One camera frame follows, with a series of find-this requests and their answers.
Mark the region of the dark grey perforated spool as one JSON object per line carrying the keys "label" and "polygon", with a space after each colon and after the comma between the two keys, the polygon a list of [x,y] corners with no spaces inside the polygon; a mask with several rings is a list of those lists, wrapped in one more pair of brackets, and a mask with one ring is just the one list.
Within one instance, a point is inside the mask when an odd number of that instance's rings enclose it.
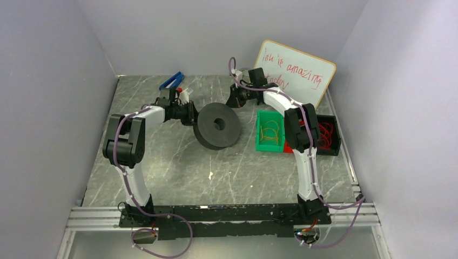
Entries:
{"label": "dark grey perforated spool", "polygon": [[241,122],[235,111],[223,103],[210,103],[198,114],[193,131],[207,149],[221,150],[234,145],[241,135]]}

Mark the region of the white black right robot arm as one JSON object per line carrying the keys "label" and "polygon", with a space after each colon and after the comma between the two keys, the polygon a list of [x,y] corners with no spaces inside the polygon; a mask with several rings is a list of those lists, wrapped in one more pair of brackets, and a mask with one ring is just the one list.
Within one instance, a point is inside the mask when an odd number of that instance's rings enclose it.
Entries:
{"label": "white black right robot arm", "polygon": [[313,223],[330,222],[329,210],[321,201],[321,190],[316,182],[316,155],[320,131],[315,108],[303,104],[286,94],[277,84],[270,83],[262,68],[249,70],[249,82],[243,80],[243,72],[235,66],[228,68],[233,85],[226,102],[231,108],[243,107],[248,100],[266,104],[281,113],[284,118],[285,140],[293,150],[299,177],[298,208],[293,217]]}

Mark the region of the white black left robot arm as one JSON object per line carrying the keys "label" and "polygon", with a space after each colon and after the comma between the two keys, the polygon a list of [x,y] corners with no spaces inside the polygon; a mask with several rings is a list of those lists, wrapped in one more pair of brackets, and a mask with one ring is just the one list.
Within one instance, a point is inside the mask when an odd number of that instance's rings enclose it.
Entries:
{"label": "white black left robot arm", "polygon": [[191,93],[188,88],[163,88],[154,102],[142,105],[139,111],[110,116],[102,151],[122,179],[126,195],[123,220],[141,227],[154,224],[153,199],[141,166],[146,131],[169,120],[180,120],[184,126],[195,125],[198,111],[190,99]]}

